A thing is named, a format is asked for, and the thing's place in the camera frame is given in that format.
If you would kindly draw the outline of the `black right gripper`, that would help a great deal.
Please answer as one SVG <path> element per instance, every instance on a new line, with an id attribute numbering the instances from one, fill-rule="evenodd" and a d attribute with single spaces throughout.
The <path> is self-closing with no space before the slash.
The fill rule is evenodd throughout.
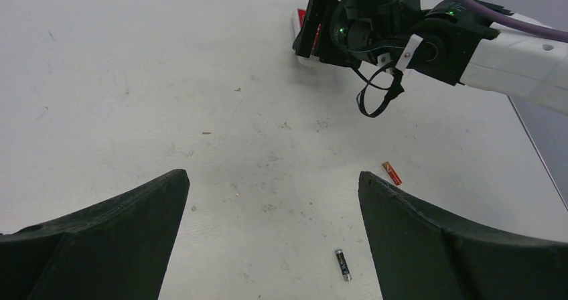
<path id="1" fill-rule="evenodd" d="M 307 2 L 293 42 L 296 56 L 312 56 L 326 11 L 337 2 Z M 422 40 L 408 67 L 454 86 L 479 43 L 498 36 L 491 24 L 454 0 L 442 0 L 431 9 L 423 9 L 421 0 L 341 0 L 330 19 L 330 37 L 342 52 L 377 64 L 385 53 L 401 59 L 411 36 L 417 35 Z"/>

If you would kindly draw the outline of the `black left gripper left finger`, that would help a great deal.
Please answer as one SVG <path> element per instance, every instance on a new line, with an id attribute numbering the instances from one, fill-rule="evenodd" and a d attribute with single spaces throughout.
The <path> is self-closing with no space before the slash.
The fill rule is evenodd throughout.
<path id="1" fill-rule="evenodd" d="M 190 181 L 175 169 L 1 236 L 2 299 L 157 299 Z"/>

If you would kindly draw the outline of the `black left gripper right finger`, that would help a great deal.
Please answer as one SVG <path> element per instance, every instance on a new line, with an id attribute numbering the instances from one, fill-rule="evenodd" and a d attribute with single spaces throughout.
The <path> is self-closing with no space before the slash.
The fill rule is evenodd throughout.
<path id="1" fill-rule="evenodd" d="M 358 199 L 383 299 L 566 299 L 567 244 L 491 228 L 363 171 Z"/>

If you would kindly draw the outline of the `black silver battery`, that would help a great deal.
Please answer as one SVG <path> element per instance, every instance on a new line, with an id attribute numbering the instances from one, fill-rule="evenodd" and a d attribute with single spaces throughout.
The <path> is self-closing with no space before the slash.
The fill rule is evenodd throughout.
<path id="1" fill-rule="evenodd" d="M 346 262 L 346 257 L 344 255 L 343 250 L 337 249 L 337 250 L 334 251 L 334 253 L 335 253 L 339 268 L 341 270 L 343 280 L 345 282 L 350 282 L 352 280 L 352 275 L 351 275 L 350 269 L 348 267 L 348 264 Z"/>

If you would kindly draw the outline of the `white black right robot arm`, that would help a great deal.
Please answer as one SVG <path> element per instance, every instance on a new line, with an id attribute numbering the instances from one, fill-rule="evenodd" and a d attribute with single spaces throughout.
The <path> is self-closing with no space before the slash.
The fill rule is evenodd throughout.
<path id="1" fill-rule="evenodd" d="M 362 63 L 393 81 L 374 118 L 403 93 L 414 70 L 449 85 L 516 96 L 567 112 L 567 33 L 479 0 L 309 0 L 293 14 L 293 51 L 302 64 L 359 72 Z"/>

